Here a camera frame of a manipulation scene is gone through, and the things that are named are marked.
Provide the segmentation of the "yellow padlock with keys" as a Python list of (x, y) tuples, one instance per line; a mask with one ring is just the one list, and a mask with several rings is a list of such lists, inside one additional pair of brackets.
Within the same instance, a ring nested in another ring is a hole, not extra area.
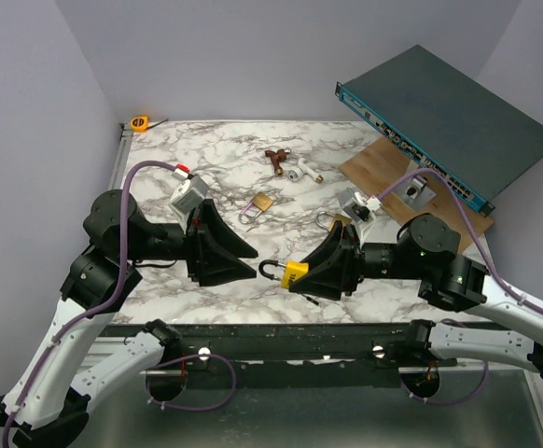
[[(281, 275), (275, 275), (267, 271), (268, 267), (281, 268), (283, 272)], [(278, 281), (284, 289), (289, 289), (297, 280), (307, 274), (308, 271), (308, 263), (294, 260), (283, 263), (277, 259), (264, 259), (258, 265), (258, 272), (263, 277), (272, 281)]]

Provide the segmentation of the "large brass padlock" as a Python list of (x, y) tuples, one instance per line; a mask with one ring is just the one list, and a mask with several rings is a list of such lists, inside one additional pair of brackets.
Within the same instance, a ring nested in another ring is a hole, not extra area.
[(351, 224), (352, 219), (341, 213), (330, 213), (322, 211), (316, 215), (314, 222), (318, 228), (331, 231), (337, 222), (340, 222), (343, 226), (345, 226)]

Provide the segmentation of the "small brass long-shackle padlock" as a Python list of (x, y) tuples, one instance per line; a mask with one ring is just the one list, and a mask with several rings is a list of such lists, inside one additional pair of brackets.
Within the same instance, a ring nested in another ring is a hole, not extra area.
[(245, 229), (256, 227), (261, 216), (272, 207), (274, 202), (275, 200), (268, 194), (262, 191), (257, 192), (239, 212), (238, 223)]

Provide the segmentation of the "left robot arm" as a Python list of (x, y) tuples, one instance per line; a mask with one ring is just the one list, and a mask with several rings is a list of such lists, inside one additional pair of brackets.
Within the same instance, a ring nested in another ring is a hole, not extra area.
[(4, 446), (69, 446), (106, 397), (140, 371), (171, 368), (183, 355), (180, 334), (155, 319), (105, 360), (79, 369), (141, 282), (137, 262), (183, 261), (201, 287), (256, 277), (246, 260), (258, 252), (212, 200), (196, 200), (182, 216), (184, 223), (152, 223), (123, 189), (93, 202), (83, 222), (90, 244), (70, 267), (47, 334), (20, 380), (0, 396)]

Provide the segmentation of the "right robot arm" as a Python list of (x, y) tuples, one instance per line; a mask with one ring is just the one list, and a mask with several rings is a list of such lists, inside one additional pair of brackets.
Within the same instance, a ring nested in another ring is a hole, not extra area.
[(338, 301), (366, 279), (416, 280), (418, 297), (430, 305), (482, 317), (501, 328), (415, 321), (402, 345), (386, 358), (415, 366), (431, 358), (474, 358), (520, 367), (543, 379), (543, 300), (513, 288), (494, 268), (459, 254), (459, 242), (459, 233), (431, 214), (412, 219), (392, 244), (364, 243), (354, 225), (336, 224), (304, 259), (307, 273), (288, 289)]

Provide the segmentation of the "white faucet tap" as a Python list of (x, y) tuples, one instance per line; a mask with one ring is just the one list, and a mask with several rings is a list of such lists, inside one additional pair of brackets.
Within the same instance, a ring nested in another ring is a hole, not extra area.
[(288, 179), (299, 182), (305, 176), (310, 177), (316, 183), (322, 183), (324, 178), (317, 173), (304, 158), (299, 158), (297, 165), (287, 171)]

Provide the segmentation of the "wooden board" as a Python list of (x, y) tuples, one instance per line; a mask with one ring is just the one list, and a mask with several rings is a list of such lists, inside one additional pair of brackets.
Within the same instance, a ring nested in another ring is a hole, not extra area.
[[(412, 165), (409, 157), (382, 137), (340, 165), (339, 170), (365, 195), (377, 196), (408, 173)], [(424, 178), (425, 191), (435, 193), (432, 199), (422, 199), (422, 206), (410, 206), (402, 200), (400, 193), (392, 193), (383, 200), (384, 210), (400, 225), (422, 213), (433, 214), (461, 234), (458, 252), (464, 253), (473, 245), (473, 240), (452, 196), (434, 176), (425, 175)]]

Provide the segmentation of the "brown faucet tap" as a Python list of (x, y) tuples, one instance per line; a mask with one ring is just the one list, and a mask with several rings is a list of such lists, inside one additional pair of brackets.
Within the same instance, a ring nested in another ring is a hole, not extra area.
[(271, 163), (274, 174), (277, 176), (282, 176), (284, 174), (284, 169), (281, 163), (286, 161), (291, 153), (292, 150), (290, 148), (280, 148), (277, 150), (266, 149), (264, 151), (264, 157)]

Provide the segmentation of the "orange tape measure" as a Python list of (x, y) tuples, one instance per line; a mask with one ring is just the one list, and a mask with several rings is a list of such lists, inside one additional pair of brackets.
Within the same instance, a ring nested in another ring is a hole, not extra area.
[(130, 126), (134, 133), (145, 133), (152, 130), (162, 124), (168, 122), (168, 119), (162, 119), (159, 121), (152, 121), (149, 116), (136, 116), (131, 119)]

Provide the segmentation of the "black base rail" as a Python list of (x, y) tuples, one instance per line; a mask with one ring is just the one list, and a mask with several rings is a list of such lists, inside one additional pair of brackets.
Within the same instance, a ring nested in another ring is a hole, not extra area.
[(188, 389), (397, 387), (405, 372), (465, 359), (534, 371), (534, 342), (492, 324), (177, 325), (166, 358), (144, 372), (158, 393)]

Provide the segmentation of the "metal switch stand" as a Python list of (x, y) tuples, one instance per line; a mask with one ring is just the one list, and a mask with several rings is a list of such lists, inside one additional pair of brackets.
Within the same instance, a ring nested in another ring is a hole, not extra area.
[(428, 178), (422, 175), (411, 177), (396, 187), (393, 193), (414, 211), (418, 211), (428, 205), (437, 195), (429, 187)]

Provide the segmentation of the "teal network switch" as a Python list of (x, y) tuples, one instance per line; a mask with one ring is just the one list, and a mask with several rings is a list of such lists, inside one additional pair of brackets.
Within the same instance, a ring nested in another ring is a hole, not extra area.
[(335, 94), (485, 217), (543, 159), (543, 124), (420, 45), (337, 83)]

